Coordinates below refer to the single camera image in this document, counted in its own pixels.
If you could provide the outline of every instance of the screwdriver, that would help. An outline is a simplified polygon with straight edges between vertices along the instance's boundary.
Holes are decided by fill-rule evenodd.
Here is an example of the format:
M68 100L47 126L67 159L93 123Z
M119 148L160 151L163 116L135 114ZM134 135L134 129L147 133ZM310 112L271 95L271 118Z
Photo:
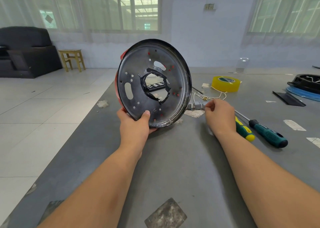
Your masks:
M269 142L274 147L283 148L288 145L288 140L283 137L278 132L267 128L266 126L260 124L257 120L253 119L250 120L243 114L239 113L235 110L236 113L244 117L246 120L249 121L249 126L254 128L267 142Z
M237 116L235 120L236 120L237 133L248 141L254 141L255 136L252 133L251 129L249 129L244 124L242 124L238 120Z

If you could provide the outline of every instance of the forearm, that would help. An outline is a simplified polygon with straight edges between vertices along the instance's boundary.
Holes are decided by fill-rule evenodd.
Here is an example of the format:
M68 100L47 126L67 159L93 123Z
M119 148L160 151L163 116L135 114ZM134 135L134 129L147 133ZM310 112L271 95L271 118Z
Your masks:
M256 224L316 227L320 194L237 133L217 135Z
M119 147L39 227L116 228L137 161Z

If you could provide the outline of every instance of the teal screwdriver handle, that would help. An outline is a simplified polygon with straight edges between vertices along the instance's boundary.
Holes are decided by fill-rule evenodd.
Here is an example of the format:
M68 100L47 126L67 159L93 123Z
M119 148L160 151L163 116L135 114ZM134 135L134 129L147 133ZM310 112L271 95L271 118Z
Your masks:
M267 142L269 142L274 147L283 148L288 145L288 140L281 134L265 127L255 119L249 121L249 126L251 128L254 128L262 137L265 138Z

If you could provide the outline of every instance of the white wall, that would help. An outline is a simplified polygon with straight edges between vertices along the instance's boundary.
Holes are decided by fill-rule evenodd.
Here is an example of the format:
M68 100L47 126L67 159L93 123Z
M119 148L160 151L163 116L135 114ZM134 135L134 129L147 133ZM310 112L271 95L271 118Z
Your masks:
M215 3L216 11L204 11ZM301 67L320 65L317 47L243 46L255 0L163 0L162 34L185 58L190 67L236 67L240 57L249 58L248 67ZM58 43L61 48L80 48L87 67L117 68L120 55L139 39L131 37L114 43Z

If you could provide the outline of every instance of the hand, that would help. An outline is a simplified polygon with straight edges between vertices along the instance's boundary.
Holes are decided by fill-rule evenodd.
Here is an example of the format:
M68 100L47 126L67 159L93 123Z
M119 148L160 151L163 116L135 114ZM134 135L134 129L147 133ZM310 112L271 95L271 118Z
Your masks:
M236 132L234 108L226 101L214 99L206 104L206 120L215 136Z
M140 158L148 135L157 130L156 128L149 128L150 111L146 110L138 121L134 121L123 107L118 110L117 115L121 121L120 147L130 148Z

